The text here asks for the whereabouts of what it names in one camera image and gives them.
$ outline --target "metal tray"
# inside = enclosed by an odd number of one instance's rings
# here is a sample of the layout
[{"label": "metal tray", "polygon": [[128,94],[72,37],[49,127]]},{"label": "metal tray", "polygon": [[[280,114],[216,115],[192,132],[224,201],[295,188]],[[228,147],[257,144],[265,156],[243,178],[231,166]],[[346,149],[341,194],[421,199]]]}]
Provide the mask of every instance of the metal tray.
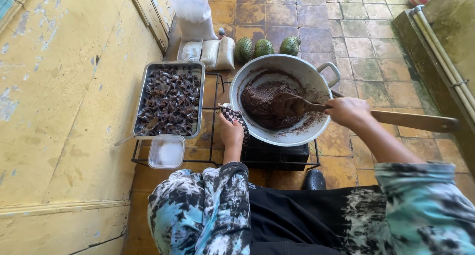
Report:
[{"label": "metal tray", "polygon": [[[201,130],[201,115],[203,110],[203,91],[205,86],[205,65],[199,61],[172,61],[172,62],[152,62],[145,66],[143,70],[142,77],[142,91],[140,92],[140,98],[137,103],[137,111],[135,112],[134,124],[132,125],[132,134],[136,134],[140,131],[137,127],[139,120],[137,116],[139,115],[139,110],[143,107],[143,96],[145,94],[145,84],[149,81],[149,76],[153,70],[156,69],[172,69],[180,72],[181,70],[190,70],[192,74],[195,74],[200,78],[199,84],[199,104],[198,104],[198,121],[196,125],[196,132],[190,136],[184,136],[185,139],[192,139],[198,136],[199,131]],[[154,136],[136,136],[136,139],[140,140],[152,140]]]}]

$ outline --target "pot holder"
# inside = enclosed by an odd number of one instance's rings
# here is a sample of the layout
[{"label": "pot holder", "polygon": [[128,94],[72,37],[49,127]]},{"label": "pot holder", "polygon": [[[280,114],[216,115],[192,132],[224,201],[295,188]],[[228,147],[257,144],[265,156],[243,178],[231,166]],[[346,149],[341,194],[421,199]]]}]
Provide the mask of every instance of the pot holder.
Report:
[{"label": "pot holder", "polygon": [[218,103],[217,106],[223,113],[225,119],[229,120],[231,123],[233,123],[233,120],[237,120],[242,125],[242,128],[244,129],[244,139],[242,141],[242,145],[247,146],[247,143],[249,142],[249,129],[247,129],[246,122],[242,118],[242,112],[232,109],[231,104],[229,103]]}]

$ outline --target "hand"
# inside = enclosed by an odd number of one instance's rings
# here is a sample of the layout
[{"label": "hand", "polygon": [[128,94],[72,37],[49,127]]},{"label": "hand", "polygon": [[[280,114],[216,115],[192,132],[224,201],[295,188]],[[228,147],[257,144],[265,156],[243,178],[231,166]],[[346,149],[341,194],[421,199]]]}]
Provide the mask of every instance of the hand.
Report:
[{"label": "hand", "polygon": [[242,141],[244,140],[242,125],[237,120],[230,123],[221,112],[218,116],[219,123],[221,124],[221,139],[226,149],[242,147]]},{"label": "hand", "polygon": [[325,105],[332,109],[325,110],[333,121],[353,130],[359,124],[367,123],[374,119],[370,112],[370,106],[365,100],[354,97],[341,97],[329,99]]}]

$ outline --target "green fruit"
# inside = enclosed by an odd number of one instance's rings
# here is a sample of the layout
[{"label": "green fruit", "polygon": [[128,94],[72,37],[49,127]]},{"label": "green fruit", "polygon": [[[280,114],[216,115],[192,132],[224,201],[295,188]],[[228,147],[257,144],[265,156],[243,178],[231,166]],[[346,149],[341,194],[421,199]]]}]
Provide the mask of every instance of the green fruit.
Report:
[{"label": "green fruit", "polygon": [[296,36],[287,37],[280,45],[280,53],[296,56],[298,54],[298,47],[300,46],[300,43],[300,38]]},{"label": "green fruit", "polygon": [[241,38],[236,44],[236,49],[238,50],[243,62],[246,63],[249,60],[251,60],[251,57],[252,57],[251,39],[247,37]]},{"label": "green fruit", "polygon": [[236,46],[236,48],[234,49],[234,61],[236,62],[239,62],[239,63],[244,63],[242,57],[241,57],[241,53],[238,49],[238,47]]},{"label": "green fruit", "polygon": [[260,39],[256,43],[256,57],[273,54],[274,48],[268,40]]}]

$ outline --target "brown mixture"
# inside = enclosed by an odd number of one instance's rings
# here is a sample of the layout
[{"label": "brown mixture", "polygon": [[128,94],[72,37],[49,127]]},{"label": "brown mixture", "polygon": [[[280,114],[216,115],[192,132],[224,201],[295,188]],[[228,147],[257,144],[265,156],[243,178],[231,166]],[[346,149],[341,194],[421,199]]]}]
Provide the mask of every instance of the brown mixture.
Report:
[{"label": "brown mixture", "polygon": [[271,106],[271,100],[278,93],[291,93],[300,96],[300,92],[290,88],[288,84],[278,81],[264,82],[253,88],[252,84],[257,79],[258,77],[249,82],[241,94],[242,105],[253,120],[260,126],[271,130],[290,128],[298,123],[302,116],[279,116]]}]

